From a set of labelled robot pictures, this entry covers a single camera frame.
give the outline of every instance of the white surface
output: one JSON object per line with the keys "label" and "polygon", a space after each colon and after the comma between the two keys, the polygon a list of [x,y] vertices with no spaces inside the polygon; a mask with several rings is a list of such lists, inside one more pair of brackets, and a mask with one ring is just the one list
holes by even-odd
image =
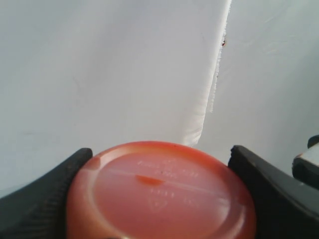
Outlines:
{"label": "white surface", "polygon": [[81,147],[194,144],[229,0],[0,3],[0,189]]}
{"label": "white surface", "polygon": [[197,147],[225,163],[241,144],[291,174],[319,130],[319,2],[233,1],[213,112]]}

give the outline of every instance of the red disc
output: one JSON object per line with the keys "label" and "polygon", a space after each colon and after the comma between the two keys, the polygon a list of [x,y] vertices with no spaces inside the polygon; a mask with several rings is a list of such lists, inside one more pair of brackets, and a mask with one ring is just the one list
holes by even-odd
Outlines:
{"label": "red disc", "polygon": [[253,239],[255,220],[253,201],[229,168],[165,142],[96,155],[67,202],[69,239]]}

